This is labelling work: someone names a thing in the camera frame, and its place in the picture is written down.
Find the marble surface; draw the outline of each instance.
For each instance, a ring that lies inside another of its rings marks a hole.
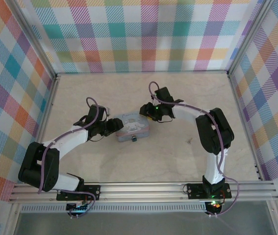
[[[44,140],[67,131],[88,113],[85,98],[111,109],[111,117],[138,111],[150,101],[148,84],[167,86],[174,99],[202,109],[223,110],[235,140],[228,152],[225,174],[237,180],[257,180],[254,160],[244,135],[226,74],[114,73],[64,75],[60,78]],[[150,136],[137,142],[118,142],[115,134],[87,142],[68,153],[60,170],[89,182],[198,181],[206,169],[206,151],[190,123],[150,121]]]

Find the metal vent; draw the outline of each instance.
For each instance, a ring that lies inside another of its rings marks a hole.
[[[96,203],[89,212],[127,212],[127,213],[151,213],[151,212],[204,212],[204,202],[187,203]],[[66,212],[66,204],[24,204],[21,213],[55,213]]]

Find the plaid wallpaper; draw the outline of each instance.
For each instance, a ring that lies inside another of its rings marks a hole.
[[[0,0],[0,230],[27,146],[37,134],[51,78]]]
[[[225,70],[263,0],[18,0],[58,72]]]
[[[278,0],[232,80],[265,179],[278,188]]]

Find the colorful plaid wall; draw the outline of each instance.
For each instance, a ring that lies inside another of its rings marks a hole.
[[[51,78],[0,0],[0,231],[26,148],[37,134]]]
[[[265,179],[278,188],[278,0],[234,75]]]
[[[18,0],[58,72],[225,70],[263,0]]]

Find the small box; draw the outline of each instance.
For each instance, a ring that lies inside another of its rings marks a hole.
[[[144,138],[150,135],[150,126],[147,118],[139,114],[139,112],[132,112],[122,115],[117,115],[123,121],[124,127],[116,132],[119,142],[137,141],[139,138]]]

